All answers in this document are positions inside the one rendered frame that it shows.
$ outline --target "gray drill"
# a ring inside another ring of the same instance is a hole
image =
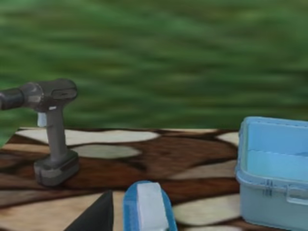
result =
[[[0,110],[29,107],[38,113],[38,126],[46,127],[50,155],[34,163],[38,183],[57,186],[79,171],[78,154],[65,142],[63,109],[77,97],[69,79],[29,82],[0,91]]]

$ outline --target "blue brush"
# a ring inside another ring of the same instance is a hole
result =
[[[171,202],[158,183],[138,181],[123,200],[124,231],[178,231]]]

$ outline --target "blurred green grass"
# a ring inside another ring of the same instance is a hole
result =
[[[304,0],[2,0],[0,88],[74,80],[68,127],[308,119],[307,22]],[[0,141],[35,116],[1,112]]]

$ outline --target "cordless drill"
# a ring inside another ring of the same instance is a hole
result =
[[[57,186],[79,171],[78,154],[66,146],[63,121],[64,106],[76,97],[76,84],[63,78],[0,91],[0,110],[32,108],[38,126],[46,127],[50,154],[34,163],[36,180],[44,186]]]

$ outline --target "table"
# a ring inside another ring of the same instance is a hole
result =
[[[63,185],[36,184],[33,162],[49,152],[46,131],[21,128],[0,150],[0,231],[62,231],[105,190],[122,198],[139,180],[159,182],[179,231],[274,231],[244,222],[234,178],[238,133],[218,129],[67,129],[80,172]]]

